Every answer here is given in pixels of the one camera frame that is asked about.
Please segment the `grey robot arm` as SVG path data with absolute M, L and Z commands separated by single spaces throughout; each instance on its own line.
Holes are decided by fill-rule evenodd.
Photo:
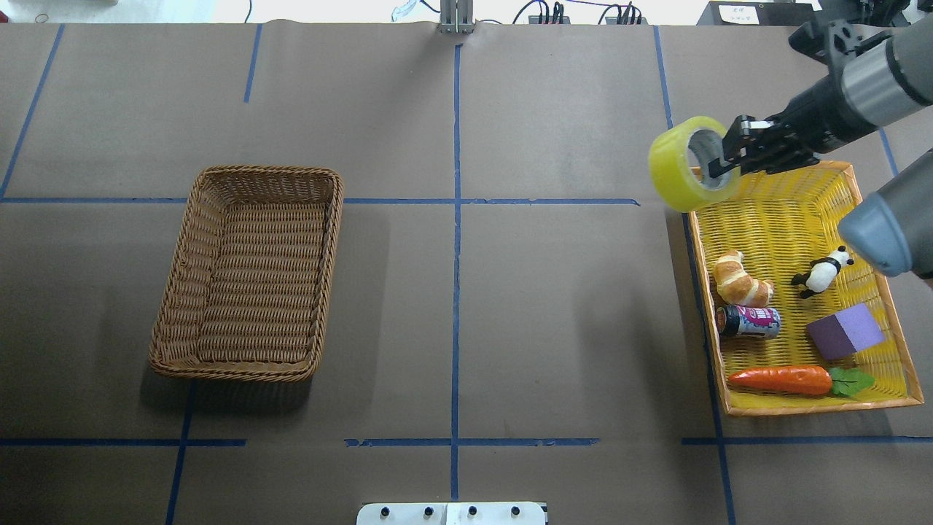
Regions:
M 863 36 L 845 20 L 808 21 L 791 34 L 798 53 L 827 74 L 776 115 L 737 116 L 721 153 L 702 162 L 707 182 L 727 171 L 778 174 L 812 166 L 884 126 L 931 106 L 931 20 Z M 886 276 L 912 272 L 931 281 L 931 152 L 843 217 L 849 248 Z

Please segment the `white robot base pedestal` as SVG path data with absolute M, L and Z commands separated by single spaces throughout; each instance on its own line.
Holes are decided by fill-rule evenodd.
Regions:
M 547 505 L 532 501 L 380 502 L 362 505 L 356 524 L 547 524 Z

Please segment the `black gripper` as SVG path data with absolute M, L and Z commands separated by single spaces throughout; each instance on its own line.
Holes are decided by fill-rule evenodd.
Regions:
M 739 115 L 722 139 L 723 154 L 706 161 L 706 176 L 782 173 L 812 166 L 816 156 L 835 152 L 878 126 L 850 106 L 842 82 L 823 77 L 765 120 Z

